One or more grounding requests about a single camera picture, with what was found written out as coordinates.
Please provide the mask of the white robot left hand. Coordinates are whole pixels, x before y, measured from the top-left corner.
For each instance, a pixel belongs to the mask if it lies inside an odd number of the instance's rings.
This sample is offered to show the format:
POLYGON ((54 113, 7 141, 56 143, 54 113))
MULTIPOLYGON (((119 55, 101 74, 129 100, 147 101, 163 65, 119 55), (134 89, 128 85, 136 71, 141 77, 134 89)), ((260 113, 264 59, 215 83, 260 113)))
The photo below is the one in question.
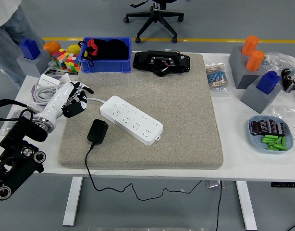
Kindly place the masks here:
POLYGON ((58 89, 58 91, 47 103, 45 109, 34 116, 34 120, 43 118, 53 124, 56 119, 62 115, 62 108, 67 104, 67 102, 70 102, 71 100, 78 102, 79 95, 82 91, 83 94, 85 94, 85 90, 88 93, 94 93, 90 87, 78 81, 71 81, 63 84, 63 86, 58 89))

